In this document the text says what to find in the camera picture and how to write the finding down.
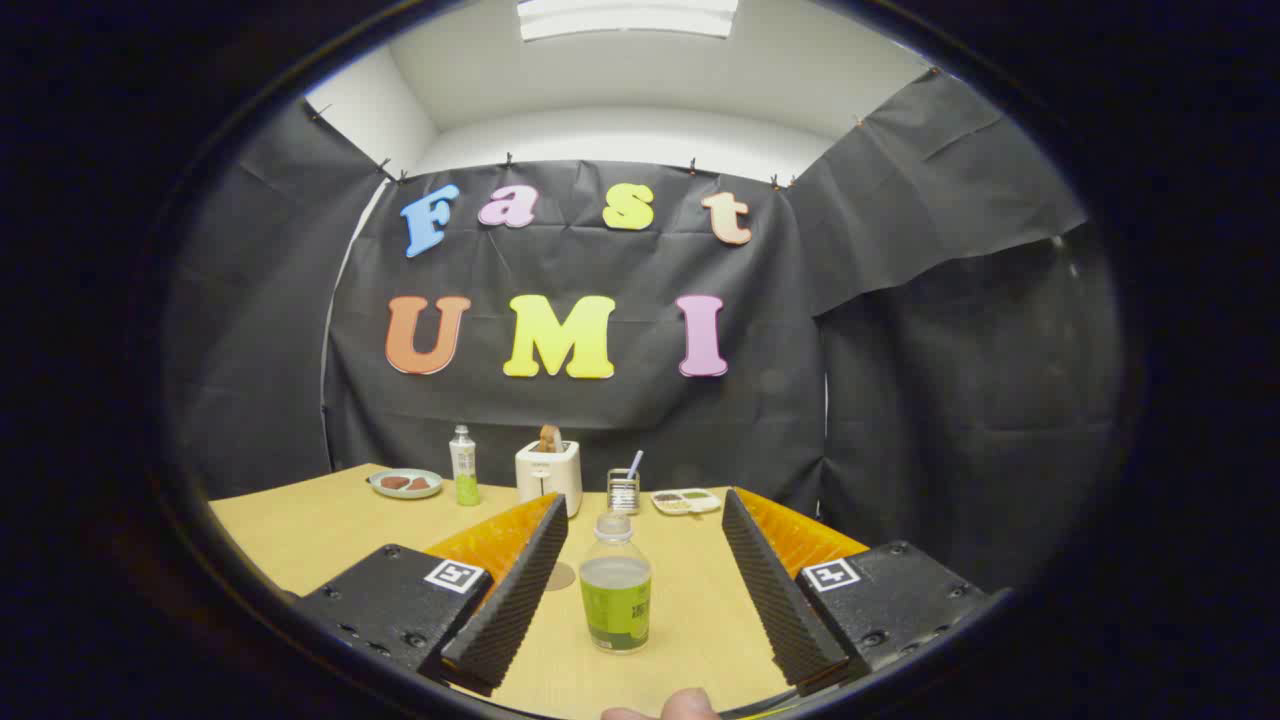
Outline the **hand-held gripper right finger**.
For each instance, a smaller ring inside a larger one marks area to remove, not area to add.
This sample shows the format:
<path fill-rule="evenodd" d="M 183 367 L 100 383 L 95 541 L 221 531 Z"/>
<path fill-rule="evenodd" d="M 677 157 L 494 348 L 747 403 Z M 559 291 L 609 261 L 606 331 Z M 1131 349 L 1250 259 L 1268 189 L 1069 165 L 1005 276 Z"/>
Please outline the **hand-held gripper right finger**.
<path fill-rule="evenodd" d="M 726 491 L 722 530 L 774 664 L 800 696 L 905 660 L 991 605 L 906 541 L 869 547 L 744 488 Z"/>

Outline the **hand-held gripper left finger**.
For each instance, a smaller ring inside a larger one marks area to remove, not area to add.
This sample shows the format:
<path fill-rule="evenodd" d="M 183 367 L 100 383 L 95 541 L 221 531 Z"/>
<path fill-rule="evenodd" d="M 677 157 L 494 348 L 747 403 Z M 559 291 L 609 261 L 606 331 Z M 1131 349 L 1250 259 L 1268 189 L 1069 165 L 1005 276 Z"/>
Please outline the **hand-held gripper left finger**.
<path fill-rule="evenodd" d="M 567 533 L 564 496 L 544 495 L 424 552 L 384 544 L 293 607 L 360 653 L 489 696 L 524 643 Z"/>

